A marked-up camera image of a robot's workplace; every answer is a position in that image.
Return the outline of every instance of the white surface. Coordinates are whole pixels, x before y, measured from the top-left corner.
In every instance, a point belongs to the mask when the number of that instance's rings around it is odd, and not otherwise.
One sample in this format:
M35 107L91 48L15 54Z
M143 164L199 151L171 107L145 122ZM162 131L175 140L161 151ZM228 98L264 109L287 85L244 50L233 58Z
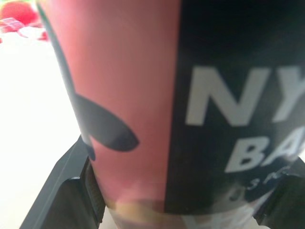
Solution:
M2 37L0 229L17 229L80 132L51 45L15 33ZM116 228L108 211L100 228ZM253 220L249 229L258 228L266 227Z

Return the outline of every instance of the cup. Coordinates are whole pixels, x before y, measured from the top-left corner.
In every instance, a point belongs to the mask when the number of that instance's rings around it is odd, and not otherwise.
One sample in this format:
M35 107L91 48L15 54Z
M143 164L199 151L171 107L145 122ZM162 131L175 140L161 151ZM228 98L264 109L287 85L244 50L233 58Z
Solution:
M120 229L238 229L305 148L305 3L40 0Z

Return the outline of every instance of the black label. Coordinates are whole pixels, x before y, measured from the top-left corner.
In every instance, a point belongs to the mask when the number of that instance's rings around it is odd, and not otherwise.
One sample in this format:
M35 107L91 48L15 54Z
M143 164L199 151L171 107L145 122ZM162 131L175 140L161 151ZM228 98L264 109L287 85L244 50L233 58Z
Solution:
M183 1L167 213L254 201L305 146L305 4L251 2Z

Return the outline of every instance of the red object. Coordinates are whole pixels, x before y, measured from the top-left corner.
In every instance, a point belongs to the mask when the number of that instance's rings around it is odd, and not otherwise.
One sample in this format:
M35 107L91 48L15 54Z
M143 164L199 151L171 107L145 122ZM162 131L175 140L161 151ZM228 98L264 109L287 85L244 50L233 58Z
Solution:
M48 34L46 31L42 32L41 37L39 38L40 41L48 41Z
M0 30L3 33L6 32L17 32L19 29L23 28L24 24L17 21L14 18L5 18L0 20Z
M8 2L0 11L0 19L15 18L27 25L38 19L38 14L33 10L30 4L22 1Z

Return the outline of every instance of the black design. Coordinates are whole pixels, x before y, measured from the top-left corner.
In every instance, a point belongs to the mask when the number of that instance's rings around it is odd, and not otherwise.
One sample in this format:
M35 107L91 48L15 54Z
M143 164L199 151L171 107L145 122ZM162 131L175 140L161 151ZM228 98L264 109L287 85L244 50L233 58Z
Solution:
M60 43L39 4L38 10L41 14L46 30L48 31L50 40L52 41L57 60L60 64L66 90L80 126L81 136L87 144L90 158L95 160L95 153L90 136L113 150L126 152L136 148L139 141L128 125L103 107L76 94L71 73Z

